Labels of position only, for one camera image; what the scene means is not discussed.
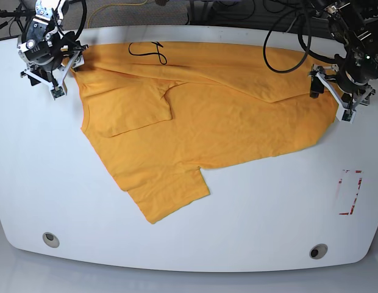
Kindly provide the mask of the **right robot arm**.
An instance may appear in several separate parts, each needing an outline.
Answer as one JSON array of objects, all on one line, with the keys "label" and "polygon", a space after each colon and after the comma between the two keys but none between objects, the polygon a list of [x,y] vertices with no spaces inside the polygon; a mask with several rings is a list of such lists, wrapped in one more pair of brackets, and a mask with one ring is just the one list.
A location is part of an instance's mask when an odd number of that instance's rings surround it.
[{"label": "right robot arm", "polygon": [[83,45],[79,37],[87,20],[87,3],[82,4],[82,16],[77,31],[64,33],[62,23],[68,11],[68,1],[37,1],[35,15],[18,37],[17,52],[25,62],[20,76],[30,84],[44,84],[54,99],[67,94],[65,78],[70,70],[84,64]]}]

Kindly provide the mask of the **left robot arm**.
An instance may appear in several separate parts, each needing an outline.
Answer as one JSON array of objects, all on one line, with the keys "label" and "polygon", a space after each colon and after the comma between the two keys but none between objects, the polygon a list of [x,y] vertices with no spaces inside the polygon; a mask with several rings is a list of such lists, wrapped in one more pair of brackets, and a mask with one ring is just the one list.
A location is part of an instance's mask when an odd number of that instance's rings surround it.
[{"label": "left robot arm", "polygon": [[[325,63],[312,65],[308,74],[310,97],[317,98],[328,90],[338,104],[339,121],[353,122],[357,107],[369,105],[376,93],[370,81],[378,80],[378,14],[365,18],[369,9],[376,11],[378,1],[300,1],[284,13],[297,13],[298,42],[304,55],[298,64],[283,72],[297,70],[308,57]],[[336,54],[330,58],[310,49],[310,20],[319,16],[326,17],[330,35],[343,45],[345,57]]]}]

